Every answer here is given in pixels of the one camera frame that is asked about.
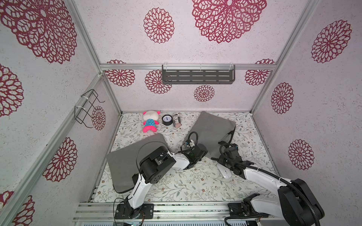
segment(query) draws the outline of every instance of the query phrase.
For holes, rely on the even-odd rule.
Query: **floral mat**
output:
[[[243,160],[249,160],[258,167],[275,173],[269,156],[256,131],[250,113],[212,113],[219,117],[236,122],[235,134],[232,142],[239,146],[239,153]],[[182,141],[196,122],[200,113],[181,113],[182,126],[157,125],[169,148],[174,152],[180,149]],[[154,133],[142,132],[142,114],[126,113],[123,115],[112,151],[128,146]],[[192,169],[170,169],[156,184],[152,185],[145,201],[239,201],[252,193],[275,197],[270,191],[254,182],[244,180],[233,175],[225,179],[216,167],[216,161],[204,157]],[[109,166],[106,164],[101,182],[96,191],[93,202],[113,202],[115,198],[125,198],[130,192],[118,194],[113,189]]]

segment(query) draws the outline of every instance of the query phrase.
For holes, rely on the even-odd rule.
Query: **red flower pattern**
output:
[[[292,106],[293,97],[292,86],[282,82],[276,86],[271,95],[271,106],[276,113],[283,114]]]
[[[215,94],[215,90],[213,87],[209,85],[202,85],[196,88],[194,92],[194,97],[196,100],[200,102],[206,102],[211,100]]]
[[[6,191],[0,194],[0,210],[5,206],[9,198],[13,195],[13,191]]]
[[[327,27],[317,35],[312,45],[312,58],[318,63],[333,60],[347,46],[351,39],[351,25],[347,21],[339,20]]]
[[[20,44],[50,63],[62,64],[75,54],[77,33],[62,0],[1,0],[0,20]]]
[[[53,182],[64,180],[74,169],[77,162],[77,148],[74,141],[66,137],[53,159],[45,169],[43,176]]]
[[[33,214],[35,213],[34,204],[33,196],[29,195],[27,202],[22,205],[20,212],[14,218],[13,226],[29,226],[30,223],[33,222]]]
[[[92,111],[92,123],[96,130],[101,130],[106,124],[106,113],[101,106],[97,106]]]
[[[121,60],[108,61],[109,64],[125,64]],[[107,78],[118,86],[130,86],[135,81],[135,73],[133,70],[107,70],[104,71]]]
[[[192,0],[195,26],[209,41],[231,42],[250,31],[266,0]]]
[[[175,29],[170,14],[164,9],[153,8],[143,20],[144,31],[156,43],[167,42]]]
[[[146,83],[147,88],[154,93],[167,93],[172,85],[165,85],[162,82],[162,71],[160,70],[153,70],[150,71],[146,78],[144,79],[144,82]]]
[[[300,170],[309,169],[314,163],[314,152],[304,140],[295,140],[289,146],[289,159]]]
[[[256,64],[274,64],[275,62],[271,59],[262,59],[256,62]],[[265,79],[268,77],[269,70],[247,70],[245,74],[245,81],[247,84],[257,86],[263,84]]]
[[[0,117],[16,111],[24,99],[18,77],[0,64]]]

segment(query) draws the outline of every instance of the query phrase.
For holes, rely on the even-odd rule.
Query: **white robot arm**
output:
[[[192,154],[173,154],[161,146],[141,160],[138,181],[124,203],[117,206],[116,219],[137,217],[152,184],[157,183],[171,168],[192,168],[207,151],[203,145],[199,144],[194,146],[191,152]],[[319,223],[318,219],[324,217],[323,209],[304,181],[276,179],[277,176],[255,167],[252,162],[242,161],[237,152],[237,145],[230,147],[224,154],[222,153],[219,158],[217,166],[225,178],[231,177],[229,170],[231,169],[234,174],[259,184],[277,196],[273,199],[252,194],[240,203],[230,203],[228,206],[231,217],[225,218],[225,222],[232,218],[273,215],[285,219],[291,226],[311,226],[315,222]],[[290,184],[297,191],[290,189]]]

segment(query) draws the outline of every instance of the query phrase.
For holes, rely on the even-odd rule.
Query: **gray pillow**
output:
[[[113,187],[117,193],[125,193],[134,187],[132,176],[138,173],[136,166],[136,155],[142,145],[150,141],[166,141],[163,135],[157,133],[150,137],[146,137],[127,147],[115,150],[107,155],[107,162],[112,177]],[[144,146],[138,154],[138,163],[151,152],[156,150],[163,144],[155,142]]]
[[[220,144],[218,142],[229,142],[231,135],[228,133],[235,131],[236,122],[223,119],[219,116],[212,115],[205,111],[201,112],[199,118],[191,128],[184,139],[186,142],[190,132],[195,131],[199,135],[198,143],[205,145],[208,153],[208,158],[220,157]],[[196,140],[195,134],[192,134],[190,139]]]

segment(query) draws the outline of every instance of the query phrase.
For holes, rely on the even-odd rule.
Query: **stuffed toy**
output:
[[[156,125],[159,124],[159,122],[157,122],[159,114],[161,114],[160,111],[145,111],[143,113],[143,124],[145,125],[143,128],[144,133],[147,133],[149,130],[157,132]]]

